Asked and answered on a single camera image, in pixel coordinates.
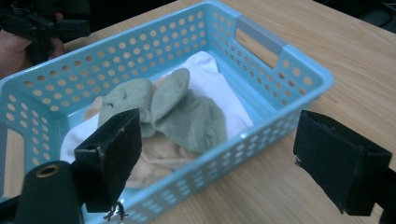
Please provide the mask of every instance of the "gray basket handle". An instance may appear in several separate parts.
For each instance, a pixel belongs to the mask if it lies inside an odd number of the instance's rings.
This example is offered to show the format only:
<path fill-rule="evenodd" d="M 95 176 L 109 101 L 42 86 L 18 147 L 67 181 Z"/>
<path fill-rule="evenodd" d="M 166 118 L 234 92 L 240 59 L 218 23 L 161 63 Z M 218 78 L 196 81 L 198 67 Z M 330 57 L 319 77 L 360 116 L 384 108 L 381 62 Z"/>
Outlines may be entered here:
<path fill-rule="evenodd" d="M 0 121 L 0 196 L 4 195 L 6 180 L 7 125 Z"/>
<path fill-rule="evenodd" d="M 276 55 L 279 55 L 282 48 L 288 45 L 288 42 L 244 15 L 236 18 L 236 28 L 252 37 Z"/>

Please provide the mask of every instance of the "wooden table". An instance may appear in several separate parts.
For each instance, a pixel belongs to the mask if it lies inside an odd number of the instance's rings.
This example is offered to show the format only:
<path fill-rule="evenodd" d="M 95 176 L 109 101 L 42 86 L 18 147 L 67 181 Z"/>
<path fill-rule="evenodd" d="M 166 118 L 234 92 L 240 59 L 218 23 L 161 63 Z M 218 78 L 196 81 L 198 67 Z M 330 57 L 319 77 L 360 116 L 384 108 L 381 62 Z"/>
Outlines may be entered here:
<path fill-rule="evenodd" d="M 179 0 L 66 45 L 78 49 L 190 6 Z M 396 153 L 396 35 L 311 0 L 223 0 L 329 68 L 335 78 L 310 110 L 330 116 Z M 153 223 L 377 223 L 341 215 L 294 164 L 295 133 L 200 191 Z M 396 160 L 390 167 L 396 170 Z"/>

